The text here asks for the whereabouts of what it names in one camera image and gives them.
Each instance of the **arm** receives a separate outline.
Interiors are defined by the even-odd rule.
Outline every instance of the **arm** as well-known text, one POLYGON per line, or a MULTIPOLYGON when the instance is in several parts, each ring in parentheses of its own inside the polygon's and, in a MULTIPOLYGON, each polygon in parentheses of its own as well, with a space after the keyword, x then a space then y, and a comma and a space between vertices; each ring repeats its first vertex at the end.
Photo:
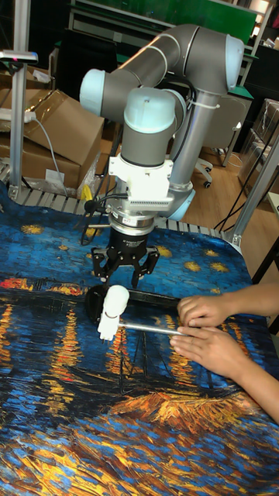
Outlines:
POLYGON ((183 357, 241 386, 279 424, 279 382, 248 358, 237 342, 216 328, 179 328, 170 344, 183 357))
POLYGON ((279 313, 279 284, 255 284, 220 296, 183 298, 178 313, 184 326, 218 326, 229 315, 250 313, 276 315, 279 313))

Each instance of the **light blue joint cap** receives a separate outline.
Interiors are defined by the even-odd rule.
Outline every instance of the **light blue joint cap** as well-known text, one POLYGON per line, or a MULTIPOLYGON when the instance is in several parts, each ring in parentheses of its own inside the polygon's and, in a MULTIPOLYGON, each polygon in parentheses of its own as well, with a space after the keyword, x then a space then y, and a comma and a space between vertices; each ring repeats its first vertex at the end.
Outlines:
POLYGON ((244 54, 244 45, 238 38, 226 36, 226 82, 228 91, 234 90, 244 54))
POLYGON ((195 196, 195 190, 193 189, 190 195, 188 196, 188 198, 185 200, 185 202, 182 203, 182 205, 169 217, 169 219, 176 221, 181 220, 185 212, 188 210, 188 206, 190 205, 194 196, 195 196))
POLYGON ((101 115, 105 84, 105 71, 91 69, 83 78, 80 90, 80 103, 84 109, 101 115))
POLYGON ((174 97, 156 88, 135 88, 129 93, 124 119, 139 133, 160 133, 174 122, 174 97))

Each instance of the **white wire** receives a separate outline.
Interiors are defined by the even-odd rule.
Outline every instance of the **white wire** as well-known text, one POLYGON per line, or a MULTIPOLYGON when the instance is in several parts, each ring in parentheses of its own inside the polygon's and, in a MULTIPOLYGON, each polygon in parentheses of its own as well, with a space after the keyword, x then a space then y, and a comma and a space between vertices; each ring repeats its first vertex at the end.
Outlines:
POLYGON ((227 163, 233 165, 234 167, 240 168, 242 166, 242 160, 241 160, 241 158, 238 155, 236 155, 236 153, 231 153, 231 155, 233 155, 234 157, 238 158, 238 160, 240 160, 240 162, 241 162, 241 165, 236 165, 236 164, 233 164, 233 162, 229 162, 229 161, 227 163))
POLYGON ((54 162, 54 165, 55 165, 56 170, 57 170, 57 173, 58 173, 58 177, 59 177, 60 182, 61 182, 61 184, 62 184, 62 187, 63 187, 64 193, 65 193, 65 195, 66 195, 66 198, 68 198, 67 190, 66 190, 66 188, 65 188, 65 185, 64 185, 64 182, 63 182, 63 179, 62 179, 62 176, 61 176, 61 172, 59 171, 59 167, 58 167, 57 162, 56 162, 56 160, 55 160, 54 151, 53 151, 53 146, 52 146, 52 144, 51 144, 51 141, 50 141, 49 135, 47 134, 47 131, 44 129, 43 124, 42 124, 42 123, 41 123, 38 119, 33 119, 33 120, 34 120, 34 121, 36 121, 36 122, 37 122, 37 124, 40 124, 40 126, 41 126, 41 128, 42 128, 42 130, 43 130, 43 132, 44 132, 44 134, 45 134, 45 136, 46 136, 46 139, 47 139, 47 141, 48 141, 48 144, 50 145, 50 152, 51 152, 51 156, 52 156, 52 158, 53 158, 53 162, 54 162))

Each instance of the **black cable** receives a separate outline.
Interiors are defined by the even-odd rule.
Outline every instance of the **black cable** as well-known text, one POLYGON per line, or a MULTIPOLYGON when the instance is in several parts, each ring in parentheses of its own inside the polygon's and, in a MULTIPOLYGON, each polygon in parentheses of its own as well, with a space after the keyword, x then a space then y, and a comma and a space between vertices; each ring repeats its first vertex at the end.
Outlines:
MULTIPOLYGON (((113 140, 112 148, 111 148, 111 150, 109 152, 108 159, 105 162, 105 166, 103 167, 103 170, 101 172, 102 179, 100 180, 100 183, 99 183, 99 185, 97 187, 97 190, 96 190, 96 192, 95 192, 95 194, 94 194, 93 199, 91 200, 91 202, 96 202, 96 199, 98 197, 98 193, 100 192, 101 187, 104 184, 105 179, 107 178, 107 173, 109 172, 109 159, 110 159, 110 157, 114 157, 116 155, 116 151, 117 151, 117 149, 119 147, 119 144, 121 142, 121 139, 122 139, 122 134, 123 134, 123 126, 120 126, 119 127, 119 131, 118 131, 115 139, 113 140)), ((108 193, 109 193, 109 191, 106 191, 105 198, 102 198, 102 200, 108 198, 108 193)), ((86 235, 86 231, 88 230, 88 226, 90 224, 91 218, 92 218, 92 216, 93 216, 94 213, 95 213, 95 210, 93 210, 93 212, 90 213, 89 217, 87 217, 87 220, 85 222, 84 228, 82 230, 82 234, 81 234, 81 245, 82 246, 87 246, 88 244, 90 244, 93 241, 93 239, 95 238, 95 236, 96 236, 97 229, 95 229, 95 231, 93 232, 92 236, 88 239, 88 241, 84 241, 84 238, 85 238, 85 235, 86 235)), ((96 221, 97 224, 100 224, 101 223, 102 216, 103 216, 103 214, 101 213, 100 216, 99 216, 99 218, 98 218, 98 221, 96 221)), ((86 218, 86 212, 84 213, 84 215, 82 217, 82 221, 85 218, 86 218)))
MULTIPOLYGON (((82 246, 89 245, 93 241, 93 239, 95 238, 98 228, 95 228, 93 234, 90 236, 90 238, 88 238, 88 240, 85 240, 86 232, 88 230, 88 227, 90 225, 90 221, 91 221, 94 213, 97 212, 101 208, 103 208, 105 211, 105 207, 102 207, 102 203, 105 203, 106 200, 108 200, 109 198, 127 199, 128 195, 126 193, 125 194, 119 194, 119 195, 107 195, 103 198, 100 198, 98 201, 89 200, 85 203, 85 206, 84 206, 85 209, 86 208, 90 209, 90 207, 91 207, 91 210, 89 212, 89 216, 86 219, 86 223, 84 225, 84 228, 83 228, 83 231, 81 234, 81 245, 82 246)), ((98 218, 98 221, 96 222, 97 224, 101 224, 102 216, 104 215, 104 213, 105 212, 100 212, 100 216, 98 218)))
POLYGON ((261 151, 261 153, 260 153, 259 157, 256 159, 256 161, 254 162, 254 164, 253 164, 253 166, 252 166, 252 168, 251 168, 250 172, 248 173, 247 178, 246 178, 246 180, 244 181, 243 186, 241 187, 241 190, 240 190, 240 192, 239 192, 239 194, 238 194, 238 196, 237 196, 237 198, 236 198, 236 200, 235 200, 235 202, 234 202, 234 204, 233 204, 232 208, 231 208, 231 209, 230 209, 230 211, 229 211, 229 214, 228 214, 228 215, 227 215, 227 216, 226 216, 223 220, 221 220, 218 224, 216 224, 216 226, 215 226, 213 229, 217 229, 217 227, 219 227, 219 226, 220 226, 220 224, 222 224, 222 225, 221 225, 221 227, 220 227, 220 229, 219 229, 219 232, 221 232, 221 231, 222 231, 222 229, 223 229, 223 227, 224 227, 224 225, 225 225, 225 224, 226 224, 226 222, 228 221, 228 219, 229 219, 230 217, 232 217, 233 215, 235 215, 235 214, 236 214, 236 213, 237 213, 237 212, 238 212, 238 211, 239 211, 239 210, 240 210, 240 209, 241 209, 241 208, 245 205, 245 203, 246 203, 246 202, 244 202, 244 203, 243 203, 243 205, 241 205, 241 207, 239 207, 237 210, 235 210, 235 211, 233 212, 233 209, 235 208, 236 203, 239 201, 239 198, 240 198, 241 194, 244 192, 245 187, 246 187, 246 185, 247 185, 247 183, 248 183, 248 181, 249 181, 250 177, 252 176, 253 172, 256 170, 256 167, 257 167, 258 163, 260 162, 261 157, 264 155, 264 153, 265 153, 265 151, 266 151, 267 147, 269 146, 269 143, 270 143, 270 141, 272 140, 272 137, 273 137, 273 135, 274 135, 274 133, 275 133, 276 129, 278 128, 278 126, 279 126, 279 121, 277 122, 276 126, 274 127, 274 130, 272 131, 272 133, 271 133, 271 135, 270 135, 269 139, 267 140, 267 143, 265 144, 264 148, 262 149, 262 151, 261 151))

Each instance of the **table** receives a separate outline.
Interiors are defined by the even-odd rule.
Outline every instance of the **table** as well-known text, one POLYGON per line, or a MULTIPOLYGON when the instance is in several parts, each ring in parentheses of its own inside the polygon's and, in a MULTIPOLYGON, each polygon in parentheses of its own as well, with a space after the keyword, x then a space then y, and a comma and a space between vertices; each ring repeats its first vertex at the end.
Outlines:
MULTIPOLYGON (((2 184, 0 206, 0 494, 277 494, 279 427, 236 384, 179 357, 167 336, 119 330, 102 344, 84 310, 97 280, 81 217, 17 205, 2 184)), ((222 239, 155 229, 150 244, 161 256, 143 291, 251 284, 222 239)), ((130 279, 122 267, 112 283, 130 279)), ((279 379, 265 319, 222 329, 279 379)))

